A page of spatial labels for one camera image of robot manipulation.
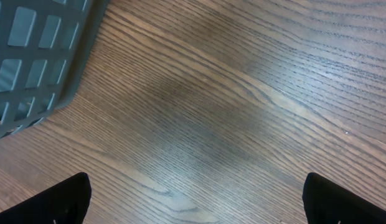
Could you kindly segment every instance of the wooden surface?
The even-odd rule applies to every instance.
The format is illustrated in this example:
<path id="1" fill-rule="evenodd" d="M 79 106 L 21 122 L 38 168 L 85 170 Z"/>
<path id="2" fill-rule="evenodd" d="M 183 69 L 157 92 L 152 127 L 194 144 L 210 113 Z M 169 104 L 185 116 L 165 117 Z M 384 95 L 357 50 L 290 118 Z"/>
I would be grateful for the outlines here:
<path id="1" fill-rule="evenodd" d="M 86 223 L 306 223 L 308 172 L 386 209 L 368 1 L 111 1 L 74 101 L 0 140 L 0 211 L 80 171 Z"/>

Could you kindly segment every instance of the plastic basket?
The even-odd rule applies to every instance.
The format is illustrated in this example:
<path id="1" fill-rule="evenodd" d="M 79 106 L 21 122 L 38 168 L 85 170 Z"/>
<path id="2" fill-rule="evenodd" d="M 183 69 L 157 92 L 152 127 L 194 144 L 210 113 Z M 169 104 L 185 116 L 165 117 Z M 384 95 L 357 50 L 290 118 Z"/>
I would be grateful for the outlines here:
<path id="1" fill-rule="evenodd" d="M 0 138 L 72 101 L 107 4 L 0 0 Z"/>

